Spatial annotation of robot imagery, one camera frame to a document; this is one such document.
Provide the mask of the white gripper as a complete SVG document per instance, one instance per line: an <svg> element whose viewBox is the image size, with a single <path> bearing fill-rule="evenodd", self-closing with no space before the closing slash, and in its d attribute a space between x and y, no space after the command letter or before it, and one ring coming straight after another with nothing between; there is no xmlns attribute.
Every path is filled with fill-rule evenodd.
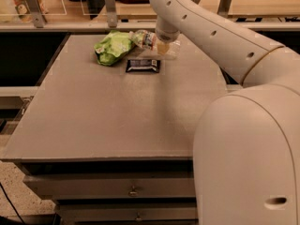
<svg viewBox="0 0 300 225"><path fill-rule="evenodd" d="M179 31L171 31L166 32L162 30L160 27L156 28L157 38L161 41L157 43L157 53L158 54L166 54L170 49L171 42L174 42L178 39L180 32Z"/></svg>

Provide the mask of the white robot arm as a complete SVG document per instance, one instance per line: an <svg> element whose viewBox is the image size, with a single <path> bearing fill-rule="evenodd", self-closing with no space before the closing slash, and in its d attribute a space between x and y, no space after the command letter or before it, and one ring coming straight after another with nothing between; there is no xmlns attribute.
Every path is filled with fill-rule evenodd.
<svg viewBox="0 0 300 225"><path fill-rule="evenodd" d="M299 225L299 55L200 0L150 0L165 42L185 35L234 80L202 113L193 144L200 225Z"/></svg>

